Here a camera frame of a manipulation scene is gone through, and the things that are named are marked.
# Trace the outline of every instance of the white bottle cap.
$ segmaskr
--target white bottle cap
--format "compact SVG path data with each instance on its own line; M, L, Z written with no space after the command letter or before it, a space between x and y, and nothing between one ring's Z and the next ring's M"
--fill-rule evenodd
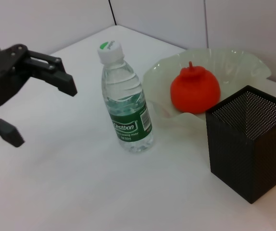
M109 41L100 45L98 54L102 64L111 64L124 59L121 44L117 41Z

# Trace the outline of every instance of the white table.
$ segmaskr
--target white table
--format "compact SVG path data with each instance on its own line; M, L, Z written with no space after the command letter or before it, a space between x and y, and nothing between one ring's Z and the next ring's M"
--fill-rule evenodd
M26 141L16 149L0 139L0 231L276 231L276 187L246 202L210 172L205 132L165 125L151 109L154 147L123 151L96 52L111 39L140 77L183 51L113 26L55 53L78 94L31 79L0 108ZM276 96L274 82L257 87Z

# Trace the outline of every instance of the plastic bottle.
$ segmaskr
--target plastic bottle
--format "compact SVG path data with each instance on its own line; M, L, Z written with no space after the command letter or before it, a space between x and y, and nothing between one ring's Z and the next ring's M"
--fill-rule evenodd
M121 146L139 153L152 146L153 132L141 82L124 61L121 44L103 43L98 48L102 64L102 93Z

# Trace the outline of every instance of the white bowl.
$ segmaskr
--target white bowl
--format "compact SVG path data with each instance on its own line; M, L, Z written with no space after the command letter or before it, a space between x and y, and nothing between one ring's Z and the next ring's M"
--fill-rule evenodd
M218 79L223 100L247 85L254 85L271 75L270 69L256 56L245 51L231 49L194 49L160 60L143 77L143 89L147 101L153 104L161 118L173 118L186 114L190 123L197 118L205 120L205 114L182 113L174 108L170 99L170 85L183 67L200 65Z

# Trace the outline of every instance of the black mesh container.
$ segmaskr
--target black mesh container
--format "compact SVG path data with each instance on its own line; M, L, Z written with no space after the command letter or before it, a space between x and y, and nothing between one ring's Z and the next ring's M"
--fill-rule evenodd
M276 185L276 98L251 86L206 112L211 172L249 203Z

